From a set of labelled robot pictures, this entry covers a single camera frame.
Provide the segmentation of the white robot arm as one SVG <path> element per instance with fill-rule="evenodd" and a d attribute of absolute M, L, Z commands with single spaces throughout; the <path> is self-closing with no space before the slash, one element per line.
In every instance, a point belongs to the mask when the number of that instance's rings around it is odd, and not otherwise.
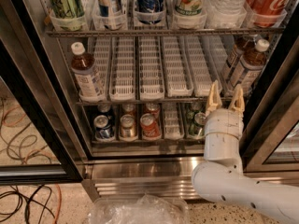
<path fill-rule="evenodd" d="M 239 141 L 244 127 L 243 89 L 236 86 L 231 103 L 222 106 L 219 83 L 206 102 L 204 161 L 192 170 L 192 186 L 213 203 L 251 208 L 282 224 L 299 224 L 299 188 L 244 176 Z"/>

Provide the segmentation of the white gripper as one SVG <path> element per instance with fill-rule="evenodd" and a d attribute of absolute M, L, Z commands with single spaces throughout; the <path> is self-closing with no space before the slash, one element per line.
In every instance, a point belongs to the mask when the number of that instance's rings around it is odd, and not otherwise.
<path fill-rule="evenodd" d="M 213 133 L 229 134 L 240 139 L 243 132 L 243 116 L 245 102 L 243 89 L 237 84 L 229 109 L 222 107 L 222 100 L 219 93 L 219 82 L 215 80 L 210 88 L 206 101 L 206 124 L 205 136 Z"/>

